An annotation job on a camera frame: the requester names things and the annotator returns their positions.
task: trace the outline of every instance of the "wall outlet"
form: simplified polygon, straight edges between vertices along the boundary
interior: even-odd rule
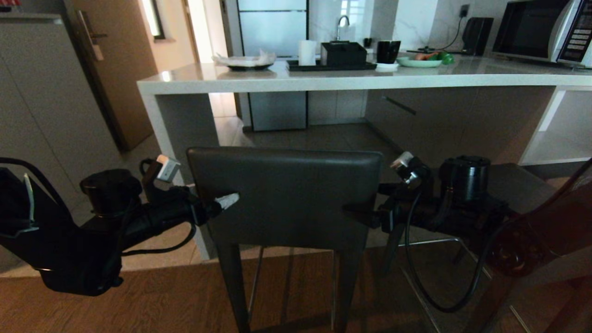
[[[463,17],[466,17],[467,15],[469,15],[469,5],[462,5],[461,12],[460,12],[459,16],[461,18],[463,18]]]

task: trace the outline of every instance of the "white countertop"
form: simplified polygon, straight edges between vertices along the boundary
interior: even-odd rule
[[[213,63],[196,63],[138,81],[142,94],[207,92],[319,91],[480,86],[586,86],[592,71],[546,63],[455,55],[456,62],[438,68],[376,71],[290,72],[284,61],[264,71],[234,72]]]

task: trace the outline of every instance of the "black cup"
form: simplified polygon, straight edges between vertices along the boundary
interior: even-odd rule
[[[364,47],[369,48],[372,46],[372,39],[371,38],[364,38]]]
[[[378,63],[395,63],[401,41],[383,40],[378,42],[376,60]]]

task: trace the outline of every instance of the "cabinet handle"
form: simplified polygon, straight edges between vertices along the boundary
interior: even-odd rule
[[[412,114],[414,116],[417,115],[417,111],[416,110],[414,110],[414,109],[412,109],[412,108],[410,108],[410,107],[408,107],[408,106],[406,106],[404,104],[401,104],[401,103],[397,102],[396,100],[394,100],[394,99],[392,99],[390,97],[382,96],[382,99],[383,100],[386,100],[387,102],[389,102],[391,104],[395,104],[396,106],[402,108],[403,110],[409,112],[410,114]]]

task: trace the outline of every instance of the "black box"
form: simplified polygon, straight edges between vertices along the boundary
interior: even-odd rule
[[[321,44],[321,65],[349,66],[366,63],[366,49],[358,43],[333,41]]]

